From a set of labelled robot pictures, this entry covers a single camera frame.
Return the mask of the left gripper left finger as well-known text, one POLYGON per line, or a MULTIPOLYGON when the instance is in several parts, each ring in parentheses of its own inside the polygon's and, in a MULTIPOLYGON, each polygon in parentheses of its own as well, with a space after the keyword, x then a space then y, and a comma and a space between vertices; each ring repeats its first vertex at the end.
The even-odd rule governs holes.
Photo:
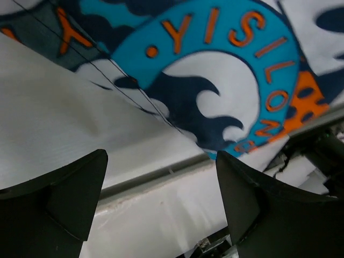
POLYGON ((101 194, 108 154, 98 149, 1 190, 1 257, 79 257, 101 194))

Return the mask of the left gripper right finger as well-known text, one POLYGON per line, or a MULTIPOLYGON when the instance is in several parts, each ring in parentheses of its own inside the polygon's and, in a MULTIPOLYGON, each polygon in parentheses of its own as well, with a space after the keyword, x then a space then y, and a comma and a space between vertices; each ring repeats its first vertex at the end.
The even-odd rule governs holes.
POLYGON ((220 151, 216 171, 240 257, 343 257, 343 201, 274 179, 220 151))

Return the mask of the colourful patterned shorts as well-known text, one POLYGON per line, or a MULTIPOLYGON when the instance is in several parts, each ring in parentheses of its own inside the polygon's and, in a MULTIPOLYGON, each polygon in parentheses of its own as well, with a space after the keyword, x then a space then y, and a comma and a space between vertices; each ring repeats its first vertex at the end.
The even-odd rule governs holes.
POLYGON ((212 158, 303 127, 343 92, 343 1, 1 1, 1 32, 212 158))

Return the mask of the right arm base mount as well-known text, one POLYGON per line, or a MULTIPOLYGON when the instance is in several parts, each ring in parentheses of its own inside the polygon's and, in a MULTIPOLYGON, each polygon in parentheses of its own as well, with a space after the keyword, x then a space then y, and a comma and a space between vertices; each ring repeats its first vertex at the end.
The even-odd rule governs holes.
POLYGON ((285 160, 273 173, 274 179, 284 174, 292 159, 302 156, 324 177, 325 195, 343 199, 343 138, 338 138, 332 129, 297 136, 287 142, 281 153, 285 160))

